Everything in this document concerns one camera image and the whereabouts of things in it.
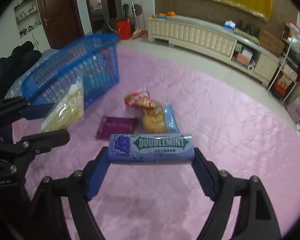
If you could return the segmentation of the white TV cabinet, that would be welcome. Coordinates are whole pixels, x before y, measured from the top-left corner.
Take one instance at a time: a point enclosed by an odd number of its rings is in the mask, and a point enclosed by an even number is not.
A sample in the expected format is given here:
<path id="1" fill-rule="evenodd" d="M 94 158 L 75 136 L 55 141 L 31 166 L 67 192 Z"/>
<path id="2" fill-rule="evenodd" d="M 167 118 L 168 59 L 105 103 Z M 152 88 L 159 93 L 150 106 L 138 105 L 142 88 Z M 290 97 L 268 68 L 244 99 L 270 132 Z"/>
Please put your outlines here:
<path id="1" fill-rule="evenodd" d="M 279 58 L 254 42 L 218 24 L 185 16 L 148 19 L 148 40 L 167 41 L 228 64 L 268 87 Z"/>

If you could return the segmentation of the blue plastic basket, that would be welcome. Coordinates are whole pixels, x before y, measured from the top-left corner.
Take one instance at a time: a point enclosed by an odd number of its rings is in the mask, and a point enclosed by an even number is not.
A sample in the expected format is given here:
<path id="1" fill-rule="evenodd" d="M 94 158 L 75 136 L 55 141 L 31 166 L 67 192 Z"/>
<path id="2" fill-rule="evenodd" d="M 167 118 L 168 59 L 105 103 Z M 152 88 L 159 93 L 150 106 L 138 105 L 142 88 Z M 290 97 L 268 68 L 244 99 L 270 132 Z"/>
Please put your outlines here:
<path id="1" fill-rule="evenodd" d="M 115 34 L 80 38 L 40 63 L 21 83 L 21 95 L 34 105 L 56 102 L 82 78 L 88 108 L 119 82 Z"/>

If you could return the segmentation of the pink gift bag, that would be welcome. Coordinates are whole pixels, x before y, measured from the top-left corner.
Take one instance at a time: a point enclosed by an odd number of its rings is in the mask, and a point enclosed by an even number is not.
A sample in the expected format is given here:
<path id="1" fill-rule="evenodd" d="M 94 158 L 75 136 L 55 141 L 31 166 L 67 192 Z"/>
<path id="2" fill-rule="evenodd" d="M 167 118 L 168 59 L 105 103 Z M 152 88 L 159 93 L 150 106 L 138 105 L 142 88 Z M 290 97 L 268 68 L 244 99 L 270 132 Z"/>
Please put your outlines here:
<path id="1" fill-rule="evenodd" d="M 287 112 L 294 122 L 300 121 L 300 97 L 297 97 L 287 105 Z"/>

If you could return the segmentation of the blue bread packet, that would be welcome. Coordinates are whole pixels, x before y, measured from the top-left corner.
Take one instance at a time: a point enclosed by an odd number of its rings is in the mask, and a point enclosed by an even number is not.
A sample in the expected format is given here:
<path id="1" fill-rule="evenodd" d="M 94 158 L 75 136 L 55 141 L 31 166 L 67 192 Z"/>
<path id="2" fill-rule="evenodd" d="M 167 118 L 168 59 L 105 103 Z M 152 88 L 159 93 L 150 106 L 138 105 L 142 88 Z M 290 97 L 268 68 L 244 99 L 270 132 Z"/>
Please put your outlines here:
<path id="1" fill-rule="evenodd" d="M 148 133 L 180 133 L 172 105 L 144 109 L 141 122 Z"/>

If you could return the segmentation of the Doublemint gum pack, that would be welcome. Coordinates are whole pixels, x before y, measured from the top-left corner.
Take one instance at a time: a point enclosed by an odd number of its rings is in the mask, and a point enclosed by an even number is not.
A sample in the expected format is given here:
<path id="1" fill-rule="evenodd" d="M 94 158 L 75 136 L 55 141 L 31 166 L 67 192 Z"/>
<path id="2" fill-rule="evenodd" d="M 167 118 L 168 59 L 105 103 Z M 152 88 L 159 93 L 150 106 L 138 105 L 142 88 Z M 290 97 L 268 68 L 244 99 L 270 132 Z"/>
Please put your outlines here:
<path id="1" fill-rule="evenodd" d="M 185 163 L 194 159 L 190 134 L 113 134 L 108 159 L 116 164 Z"/>

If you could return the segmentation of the cardboard box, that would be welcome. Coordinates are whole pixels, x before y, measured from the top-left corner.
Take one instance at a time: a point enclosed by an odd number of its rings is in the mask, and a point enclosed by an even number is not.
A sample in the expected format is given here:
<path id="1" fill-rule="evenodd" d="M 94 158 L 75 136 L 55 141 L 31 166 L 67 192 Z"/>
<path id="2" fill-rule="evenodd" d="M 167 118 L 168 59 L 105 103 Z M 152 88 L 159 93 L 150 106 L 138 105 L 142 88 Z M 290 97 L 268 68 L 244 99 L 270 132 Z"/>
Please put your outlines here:
<path id="1" fill-rule="evenodd" d="M 277 57 L 280 57 L 285 47 L 285 44 L 281 40 L 271 35 L 269 32 L 265 31 L 264 29 L 259 30 L 258 40 L 260 42 L 260 45 L 263 48 L 270 51 L 272 54 L 274 54 Z"/>

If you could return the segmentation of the red bag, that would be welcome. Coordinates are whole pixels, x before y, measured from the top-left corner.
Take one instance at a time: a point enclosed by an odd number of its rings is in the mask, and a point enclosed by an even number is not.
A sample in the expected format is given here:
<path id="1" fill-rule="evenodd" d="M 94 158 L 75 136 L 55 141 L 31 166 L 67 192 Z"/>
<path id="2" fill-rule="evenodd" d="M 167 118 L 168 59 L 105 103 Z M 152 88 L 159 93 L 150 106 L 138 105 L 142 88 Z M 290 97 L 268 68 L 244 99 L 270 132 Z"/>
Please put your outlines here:
<path id="1" fill-rule="evenodd" d="M 129 40 L 132 36 L 130 20 L 118 21 L 116 23 L 116 33 L 121 40 Z"/>

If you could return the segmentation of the white metal shelf rack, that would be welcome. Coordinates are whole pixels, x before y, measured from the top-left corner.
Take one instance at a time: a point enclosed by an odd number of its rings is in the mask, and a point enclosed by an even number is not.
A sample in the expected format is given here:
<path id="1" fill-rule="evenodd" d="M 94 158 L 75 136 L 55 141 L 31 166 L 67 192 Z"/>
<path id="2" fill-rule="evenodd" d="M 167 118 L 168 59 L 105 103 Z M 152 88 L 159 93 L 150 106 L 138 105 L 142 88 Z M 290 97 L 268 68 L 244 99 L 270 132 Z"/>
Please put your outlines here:
<path id="1" fill-rule="evenodd" d="M 285 103 L 300 83 L 300 27 L 292 21 L 286 22 L 281 41 L 284 48 L 268 91 L 279 102 Z"/>

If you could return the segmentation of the tissue box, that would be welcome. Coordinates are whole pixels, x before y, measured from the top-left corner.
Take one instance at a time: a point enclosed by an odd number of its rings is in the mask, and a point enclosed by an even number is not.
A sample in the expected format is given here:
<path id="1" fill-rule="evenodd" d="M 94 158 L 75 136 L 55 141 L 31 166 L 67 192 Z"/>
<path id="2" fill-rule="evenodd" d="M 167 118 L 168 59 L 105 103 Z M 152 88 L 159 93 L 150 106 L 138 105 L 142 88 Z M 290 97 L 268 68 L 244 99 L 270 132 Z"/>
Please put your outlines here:
<path id="1" fill-rule="evenodd" d="M 226 29 L 229 29 L 229 30 L 235 30 L 236 29 L 236 24 L 233 21 L 226 21 L 223 24 L 223 27 L 226 28 Z"/>

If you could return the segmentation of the oranges on plate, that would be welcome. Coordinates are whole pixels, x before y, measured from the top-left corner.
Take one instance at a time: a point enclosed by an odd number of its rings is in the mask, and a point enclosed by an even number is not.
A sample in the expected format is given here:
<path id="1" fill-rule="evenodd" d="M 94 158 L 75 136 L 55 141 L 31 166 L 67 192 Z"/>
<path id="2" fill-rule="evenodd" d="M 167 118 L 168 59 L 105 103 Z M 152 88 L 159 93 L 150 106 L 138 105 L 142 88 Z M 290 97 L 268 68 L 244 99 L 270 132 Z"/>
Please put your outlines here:
<path id="1" fill-rule="evenodd" d="M 169 12 L 167 12 L 167 13 L 159 13 L 159 14 L 153 14 L 152 16 L 151 16 L 151 18 L 159 18 L 159 19 L 164 19 L 164 20 L 166 20 L 167 19 L 167 17 L 174 17 L 176 14 L 175 14 L 175 12 L 173 12 L 173 11 L 169 11 Z"/>

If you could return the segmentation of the pale cracker packet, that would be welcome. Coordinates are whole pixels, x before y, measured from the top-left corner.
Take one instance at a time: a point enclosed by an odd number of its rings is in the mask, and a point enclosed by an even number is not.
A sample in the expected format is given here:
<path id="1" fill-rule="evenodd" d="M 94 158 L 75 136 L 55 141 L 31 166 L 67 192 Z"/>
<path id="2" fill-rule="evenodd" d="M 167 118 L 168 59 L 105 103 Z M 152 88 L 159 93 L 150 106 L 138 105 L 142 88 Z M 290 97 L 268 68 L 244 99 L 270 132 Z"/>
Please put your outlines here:
<path id="1" fill-rule="evenodd" d="M 83 120 L 84 88 L 83 78 L 78 76 L 76 81 L 53 105 L 44 118 L 41 132 L 52 132 L 60 129 L 69 131 Z"/>

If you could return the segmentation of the red snack pouch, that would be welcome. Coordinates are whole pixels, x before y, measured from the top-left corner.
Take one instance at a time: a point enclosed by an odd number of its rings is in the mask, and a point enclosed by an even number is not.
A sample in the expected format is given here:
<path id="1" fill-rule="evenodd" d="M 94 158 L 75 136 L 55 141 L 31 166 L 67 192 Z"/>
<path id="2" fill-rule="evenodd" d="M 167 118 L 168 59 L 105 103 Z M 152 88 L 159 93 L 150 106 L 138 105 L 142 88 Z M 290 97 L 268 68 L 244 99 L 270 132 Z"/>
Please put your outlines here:
<path id="1" fill-rule="evenodd" d="M 153 102 L 151 101 L 149 93 L 147 91 L 129 94 L 124 98 L 124 102 L 127 106 L 130 107 L 153 107 Z"/>

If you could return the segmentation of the purple snack packet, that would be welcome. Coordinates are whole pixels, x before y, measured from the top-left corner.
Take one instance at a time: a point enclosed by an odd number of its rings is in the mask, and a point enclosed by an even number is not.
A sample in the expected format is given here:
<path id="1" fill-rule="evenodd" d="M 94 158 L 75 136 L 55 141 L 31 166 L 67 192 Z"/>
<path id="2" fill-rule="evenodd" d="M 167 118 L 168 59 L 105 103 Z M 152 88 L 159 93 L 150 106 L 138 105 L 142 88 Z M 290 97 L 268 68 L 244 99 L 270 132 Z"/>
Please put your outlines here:
<path id="1" fill-rule="evenodd" d="M 137 118 L 118 118 L 103 116 L 98 127 L 96 138 L 109 139 L 112 134 L 132 134 L 138 125 Z"/>

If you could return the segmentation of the dark wooden door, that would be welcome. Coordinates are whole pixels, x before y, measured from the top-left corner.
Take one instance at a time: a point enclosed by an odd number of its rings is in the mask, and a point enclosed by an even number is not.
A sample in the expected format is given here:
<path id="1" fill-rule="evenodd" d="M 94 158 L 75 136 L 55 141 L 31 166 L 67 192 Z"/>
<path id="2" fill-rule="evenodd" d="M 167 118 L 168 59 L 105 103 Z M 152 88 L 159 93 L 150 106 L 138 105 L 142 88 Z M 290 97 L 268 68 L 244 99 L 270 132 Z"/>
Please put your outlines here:
<path id="1" fill-rule="evenodd" d="M 84 36 L 76 0 L 37 0 L 40 19 L 52 49 Z"/>

